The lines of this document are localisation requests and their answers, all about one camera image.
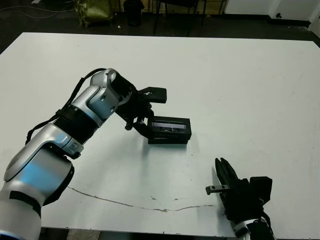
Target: dark floor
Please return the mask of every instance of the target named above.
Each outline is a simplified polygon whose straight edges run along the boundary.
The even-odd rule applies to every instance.
[[[67,6],[66,10],[72,8],[72,4],[64,3],[62,0],[56,0],[54,5],[52,0],[42,0],[39,4],[30,4],[31,1],[1,1],[0,9],[22,4],[50,10],[60,10],[63,6]],[[193,19],[181,14],[161,16],[154,35],[155,16],[150,13],[142,15],[142,24],[138,27],[128,26],[126,16],[118,14],[112,24],[83,28],[79,26],[74,11],[61,12],[49,18],[30,18],[17,12],[5,12],[10,10],[22,11],[33,17],[46,17],[52,14],[30,8],[0,11],[0,53],[22,32],[186,37],[189,30],[187,22],[192,23],[189,37],[306,40],[314,41],[320,47],[320,39],[304,26],[271,25],[264,20],[226,19],[223,15],[206,17],[203,26],[199,15]]]

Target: black cable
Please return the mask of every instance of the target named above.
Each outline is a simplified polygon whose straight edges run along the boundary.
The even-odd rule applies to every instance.
[[[35,130],[40,129],[40,128],[44,127],[46,124],[56,120],[59,117],[60,112],[70,106],[70,104],[77,96],[80,88],[82,87],[82,85],[84,84],[84,82],[87,78],[90,78],[92,75],[94,75],[100,71],[103,71],[103,70],[106,70],[106,68],[97,68],[97,69],[89,72],[85,77],[82,77],[80,79],[80,81],[78,82],[78,84],[75,86],[73,92],[71,93],[71,96],[69,97],[68,101],[66,101],[66,103],[63,105],[63,107],[61,109],[59,109],[49,120],[39,123],[34,128],[32,128],[30,131],[28,131],[28,133],[26,135],[25,145],[27,145],[27,143],[30,142],[32,134],[34,133]]]

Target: crack on table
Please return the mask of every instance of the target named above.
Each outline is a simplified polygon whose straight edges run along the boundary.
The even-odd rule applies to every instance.
[[[102,198],[102,197],[98,197],[98,196],[93,196],[93,195],[90,195],[88,193],[79,191],[79,190],[77,190],[77,189],[75,189],[73,187],[70,187],[70,186],[68,186],[68,188],[73,190],[73,191],[75,191],[75,192],[77,192],[77,193],[79,193],[79,194],[82,194],[82,195],[90,197],[90,198],[99,199],[99,200],[103,200],[103,201],[114,203],[114,204],[120,204],[120,205],[123,205],[123,206],[126,206],[126,207],[131,207],[131,208],[136,208],[136,209],[143,209],[143,210],[150,210],[150,211],[159,211],[159,212],[163,212],[163,213],[179,212],[179,211],[186,210],[186,209],[201,208],[201,207],[214,207],[214,205],[206,204],[206,205],[186,206],[186,207],[179,208],[179,209],[148,208],[148,207],[143,207],[143,206],[134,206],[134,205],[130,205],[130,204],[126,204],[126,203],[123,203],[123,202],[114,201],[114,200],[110,200],[110,199]]]

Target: floor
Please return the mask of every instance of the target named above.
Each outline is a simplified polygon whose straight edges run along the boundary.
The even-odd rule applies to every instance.
[[[72,3],[67,0],[41,0],[38,4],[31,4],[32,0],[1,1],[0,9],[10,6],[31,6],[45,8],[54,11],[72,8]],[[77,15],[74,11],[61,12],[52,15],[52,12],[41,11],[31,8],[11,8],[0,10],[0,53],[2,53],[22,32],[46,32],[46,33],[69,33],[69,34],[100,34],[100,35],[133,35],[133,36],[165,36],[186,37],[191,23],[189,37],[200,38],[250,38],[250,39],[284,39],[314,41],[320,47],[320,39],[308,31],[304,26],[293,25],[270,25],[264,20],[227,19],[225,16],[206,17],[201,26],[201,16],[189,18],[186,15],[170,14],[161,16],[158,21],[156,33],[153,34],[155,16],[145,13],[142,15],[142,24],[139,27],[127,25],[124,14],[115,16],[114,21],[108,25],[91,26],[83,28],[79,26]],[[141,238],[172,239],[172,240],[196,240],[216,239],[207,237],[169,236],[140,233],[108,233],[100,234],[94,231],[79,231],[67,229],[42,229],[40,240],[127,240]]]

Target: silver robot arm segment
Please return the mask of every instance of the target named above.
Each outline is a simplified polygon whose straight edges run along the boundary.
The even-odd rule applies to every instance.
[[[111,68],[94,74],[90,86],[13,157],[0,191],[0,239],[38,239],[41,207],[56,201],[74,175],[66,156],[79,157],[84,143],[130,99],[129,91],[113,89],[116,78],[122,77]]]

